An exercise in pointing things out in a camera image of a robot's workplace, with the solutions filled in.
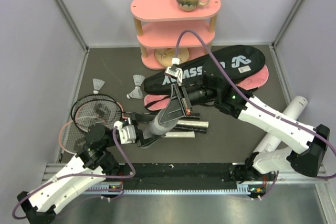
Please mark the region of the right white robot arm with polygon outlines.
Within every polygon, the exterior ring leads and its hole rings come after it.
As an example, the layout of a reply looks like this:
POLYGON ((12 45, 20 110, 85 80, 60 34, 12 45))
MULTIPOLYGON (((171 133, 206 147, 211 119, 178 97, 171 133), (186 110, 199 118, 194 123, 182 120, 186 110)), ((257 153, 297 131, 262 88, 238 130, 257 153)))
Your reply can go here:
POLYGON ((278 149, 267 142, 254 151, 245 161, 245 174, 252 180, 263 174, 292 168, 307 177, 317 177, 324 155, 328 149, 330 129, 320 124, 309 126, 276 111, 251 92, 238 87, 214 89, 172 85, 167 107, 160 112, 158 123, 166 125, 189 115, 193 105, 212 101, 214 107, 233 118, 250 123, 274 138, 287 144, 278 149))

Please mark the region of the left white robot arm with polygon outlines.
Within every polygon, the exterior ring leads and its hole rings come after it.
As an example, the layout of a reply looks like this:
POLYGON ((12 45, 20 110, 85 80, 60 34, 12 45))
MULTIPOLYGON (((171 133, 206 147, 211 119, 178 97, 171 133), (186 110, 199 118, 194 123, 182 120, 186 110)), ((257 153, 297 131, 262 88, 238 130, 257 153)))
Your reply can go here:
POLYGON ((21 207, 29 223, 52 223, 56 216, 74 199, 104 180, 130 179, 136 175, 134 165, 125 155, 123 144, 139 143, 149 146, 170 128, 161 125, 160 114, 154 117, 145 130, 138 129, 137 122, 125 125, 116 122, 113 128, 96 123, 88 128, 82 148, 52 178, 38 188, 18 196, 17 207, 21 207), (120 165, 108 151, 116 146, 124 156, 130 172, 120 172, 120 165))

